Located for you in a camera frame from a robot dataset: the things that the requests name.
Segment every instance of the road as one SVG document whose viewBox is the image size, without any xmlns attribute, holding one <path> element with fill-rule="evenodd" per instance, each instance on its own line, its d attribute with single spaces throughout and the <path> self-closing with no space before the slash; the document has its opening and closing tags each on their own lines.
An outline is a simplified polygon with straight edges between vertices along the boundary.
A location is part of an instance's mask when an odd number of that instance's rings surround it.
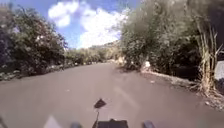
<svg viewBox="0 0 224 128">
<path fill-rule="evenodd" d="M 173 88 L 162 78 L 121 73 L 113 64 L 67 69 L 0 83 L 0 115 L 9 128 L 69 128 L 74 121 L 91 128 L 94 103 L 107 105 L 100 120 L 128 121 L 140 128 L 223 128 L 224 113 L 205 106 L 196 94 Z"/>
</svg>

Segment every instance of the side mirror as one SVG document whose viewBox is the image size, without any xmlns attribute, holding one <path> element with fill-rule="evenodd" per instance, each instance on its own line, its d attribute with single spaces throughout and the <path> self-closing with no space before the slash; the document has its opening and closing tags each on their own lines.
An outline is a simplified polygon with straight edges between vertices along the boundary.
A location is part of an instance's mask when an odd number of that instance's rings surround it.
<svg viewBox="0 0 224 128">
<path fill-rule="evenodd" d="M 155 126 L 151 121 L 147 120 L 142 123 L 142 128 L 155 128 Z"/>
<path fill-rule="evenodd" d="M 100 109 L 106 105 L 106 102 L 103 101 L 102 99 L 99 99 L 96 104 L 94 105 L 95 109 Z"/>
<path fill-rule="evenodd" d="M 82 128 L 82 126 L 81 126 L 81 124 L 74 122 L 74 123 L 72 123 L 71 128 Z"/>
</svg>

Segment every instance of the blue sky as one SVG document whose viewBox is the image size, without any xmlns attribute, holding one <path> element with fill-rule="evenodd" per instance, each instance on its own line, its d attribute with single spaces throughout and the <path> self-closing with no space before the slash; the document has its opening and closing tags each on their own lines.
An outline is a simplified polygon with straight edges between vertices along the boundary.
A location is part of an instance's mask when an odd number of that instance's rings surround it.
<svg viewBox="0 0 224 128">
<path fill-rule="evenodd" d="M 35 8 L 54 22 L 69 47 L 81 48 L 119 39 L 112 27 L 126 17 L 125 3 L 135 7 L 138 0 L 0 0 Z"/>
</svg>

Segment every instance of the foliage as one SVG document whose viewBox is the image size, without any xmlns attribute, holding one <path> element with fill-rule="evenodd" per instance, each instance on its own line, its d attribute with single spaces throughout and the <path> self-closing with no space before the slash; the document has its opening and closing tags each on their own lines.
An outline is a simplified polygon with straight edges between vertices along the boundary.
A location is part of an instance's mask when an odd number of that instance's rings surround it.
<svg viewBox="0 0 224 128">
<path fill-rule="evenodd" d="M 102 46 L 92 46 L 87 49 L 70 49 L 66 51 L 65 56 L 69 58 L 73 64 L 92 64 L 105 62 L 109 59 L 117 59 L 118 48 L 117 43 L 113 42 Z"/>
<path fill-rule="evenodd" d="M 0 12 L 6 15 L 1 17 L 0 29 L 1 45 L 7 54 L 7 58 L 1 56 L 2 70 L 35 75 L 45 73 L 50 65 L 63 63 L 66 42 L 52 23 L 30 8 L 4 5 Z"/>
<path fill-rule="evenodd" d="M 143 1 L 123 24 L 125 67 L 140 69 L 148 60 L 157 72 L 201 78 L 201 87 L 207 92 L 214 87 L 223 14 L 220 0 Z"/>
</svg>

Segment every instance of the cloud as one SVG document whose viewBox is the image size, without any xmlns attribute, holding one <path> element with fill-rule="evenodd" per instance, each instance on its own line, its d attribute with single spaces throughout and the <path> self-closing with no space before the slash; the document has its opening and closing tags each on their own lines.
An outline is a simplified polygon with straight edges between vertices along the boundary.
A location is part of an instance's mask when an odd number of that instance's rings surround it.
<svg viewBox="0 0 224 128">
<path fill-rule="evenodd" d="M 65 16 L 61 17 L 60 19 L 56 20 L 55 22 L 59 28 L 63 28 L 70 24 L 71 19 L 70 19 L 69 15 L 65 15 Z"/>
<path fill-rule="evenodd" d="M 48 17 L 59 27 L 66 27 L 71 22 L 71 16 L 79 8 L 78 1 L 58 2 L 48 10 Z"/>
<path fill-rule="evenodd" d="M 88 48 L 119 39 L 120 31 L 113 27 L 125 19 L 125 14 L 116 11 L 107 12 L 102 8 L 93 10 L 88 5 L 85 7 L 80 21 L 86 32 L 80 36 L 80 47 Z"/>
<path fill-rule="evenodd" d="M 88 48 L 93 45 L 102 45 L 119 39 L 120 31 L 112 29 L 127 16 L 123 12 L 108 12 L 102 8 L 92 9 L 85 1 L 61 1 L 50 7 L 48 17 L 58 28 L 70 25 L 72 16 L 78 13 L 80 25 L 84 28 L 78 39 L 79 48 Z"/>
</svg>

